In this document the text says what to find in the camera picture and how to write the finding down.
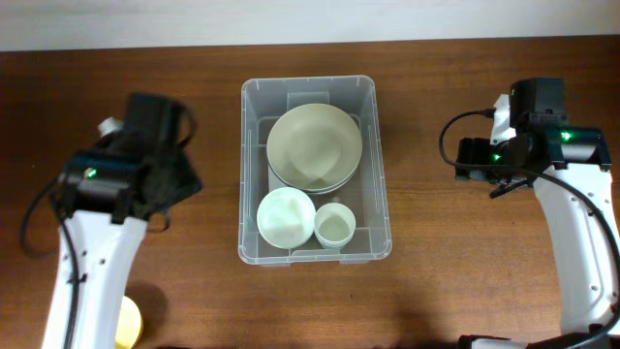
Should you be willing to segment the white small bowl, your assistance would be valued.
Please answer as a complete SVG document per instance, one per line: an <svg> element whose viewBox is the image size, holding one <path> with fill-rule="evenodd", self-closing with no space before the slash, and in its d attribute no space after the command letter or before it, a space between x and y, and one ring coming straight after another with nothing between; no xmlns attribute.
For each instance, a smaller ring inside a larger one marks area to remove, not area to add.
<svg viewBox="0 0 620 349"><path fill-rule="evenodd" d="M257 211L259 233L269 229L303 229L314 234L316 208L308 195L292 187L269 192Z"/></svg>

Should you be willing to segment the yellow small bowl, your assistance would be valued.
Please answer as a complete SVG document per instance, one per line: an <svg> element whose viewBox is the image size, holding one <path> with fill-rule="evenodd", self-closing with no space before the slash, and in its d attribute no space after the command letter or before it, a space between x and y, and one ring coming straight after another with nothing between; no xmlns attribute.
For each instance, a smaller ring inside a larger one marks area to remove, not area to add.
<svg viewBox="0 0 620 349"><path fill-rule="evenodd" d="M122 299L117 330L116 349L133 349L138 344L143 330L143 319L137 304L129 297Z"/></svg>

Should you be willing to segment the clear plastic storage bin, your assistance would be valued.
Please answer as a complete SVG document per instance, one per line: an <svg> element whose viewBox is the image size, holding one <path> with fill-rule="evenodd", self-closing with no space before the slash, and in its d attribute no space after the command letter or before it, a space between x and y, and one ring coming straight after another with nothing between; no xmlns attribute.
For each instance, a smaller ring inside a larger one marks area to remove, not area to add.
<svg viewBox="0 0 620 349"><path fill-rule="evenodd" d="M322 103L345 111L361 131L359 169L335 192L312 195L316 207L347 206L356 229L341 249L324 249L316 238L300 247L281 249L267 243L256 223L267 191L267 136L287 111ZM287 267L292 263L364 264L384 259L392 249L388 197L383 165L379 114L374 81L368 76L248 79L241 87L241 161L238 255L249 265Z"/></svg>

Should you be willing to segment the cream large bowl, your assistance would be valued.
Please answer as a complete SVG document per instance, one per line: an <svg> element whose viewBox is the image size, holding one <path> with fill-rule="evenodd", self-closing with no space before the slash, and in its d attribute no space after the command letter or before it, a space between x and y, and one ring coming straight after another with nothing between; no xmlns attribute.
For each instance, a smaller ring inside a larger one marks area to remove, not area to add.
<svg viewBox="0 0 620 349"><path fill-rule="evenodd" d="M328 192L356 171L362 137L354 119L328 104L306 104L275 122L266 141L268 165L285 184Z"/></svg>
<svg viewBox="0 0 620 349"><path fill-rule="evenodd" d="M343 187L345 187L347 185L347 183L357 174L359 167L356 167L352 173L344 180L338 182L337 184L334 184L332 186L329 186L327 188L323 188L323 189L302 189L302 192L309 194L309 195L323 195L323 194L328 194L328 193L332 193L335 192ZM287 183L285 180L283 180L279 175L278 177L284 181L286 184L288 184L288 187L291 187L290 183Z"/></svg>

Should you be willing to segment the cream plastic cup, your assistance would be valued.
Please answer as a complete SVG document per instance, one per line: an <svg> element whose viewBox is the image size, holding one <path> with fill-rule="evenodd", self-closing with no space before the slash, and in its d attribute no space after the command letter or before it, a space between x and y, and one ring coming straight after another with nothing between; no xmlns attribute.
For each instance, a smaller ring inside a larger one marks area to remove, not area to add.
<svg viewBox="0 0 620 349"><path fill-rule="evenodd" d="M315 216L315 235L329 241L351 240L357 226L353 212L342 204L321 206Z"/></svg>

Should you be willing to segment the mint green small bowl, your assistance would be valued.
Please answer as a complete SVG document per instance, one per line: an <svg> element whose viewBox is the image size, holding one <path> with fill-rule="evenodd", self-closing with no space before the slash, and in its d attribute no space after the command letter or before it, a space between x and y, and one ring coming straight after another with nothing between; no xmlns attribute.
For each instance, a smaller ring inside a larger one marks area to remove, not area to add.
<svg viewBox="0 0 620 349"><path fill-rule="evenodd" d="M311 233L306 233L303 229L293 228L264 230L261 235L267 243L281 249L300 247L312 236Z"/></svg>

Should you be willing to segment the mint green plastic cup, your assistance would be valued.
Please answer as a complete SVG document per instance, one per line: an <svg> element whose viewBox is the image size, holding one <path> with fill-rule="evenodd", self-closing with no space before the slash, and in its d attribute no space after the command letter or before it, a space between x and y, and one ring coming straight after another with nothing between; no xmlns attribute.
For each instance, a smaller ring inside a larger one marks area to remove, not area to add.
<svg viewBox="0 0 620 349"><path fill-rule="evenodd" d="M349 240L329 241L320 238L317 238L317 240L319 241L321 247L324 249L341 249L350 242Z"/></svg>

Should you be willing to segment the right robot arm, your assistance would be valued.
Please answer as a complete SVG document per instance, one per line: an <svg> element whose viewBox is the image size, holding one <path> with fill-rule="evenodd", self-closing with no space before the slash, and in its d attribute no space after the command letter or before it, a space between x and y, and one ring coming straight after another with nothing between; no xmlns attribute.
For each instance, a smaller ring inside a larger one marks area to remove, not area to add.
<svg viewBox="0 0 620 349"><path fill-rule="evenodd" d="M531 188L551 237L561 291L561 333L536 348L619 345L619 232L611 156L598 128L575 127L561 79L519 80L491 109L487 139L464 138L447 164L458 180L494 185L495 199Z"/></svg>

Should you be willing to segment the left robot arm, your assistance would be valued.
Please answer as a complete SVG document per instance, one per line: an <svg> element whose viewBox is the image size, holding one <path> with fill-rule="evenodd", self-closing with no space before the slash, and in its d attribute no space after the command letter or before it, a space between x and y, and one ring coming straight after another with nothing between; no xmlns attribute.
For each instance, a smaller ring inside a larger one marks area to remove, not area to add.
<svg viewBox="0 0 620 349"><path fill-rule="evenodd" d="M51 183L59 259L45 348L112 348L126 285L152 216L202 190L185 148L198 128L182 102L132 93L125 117Z"/></svg>

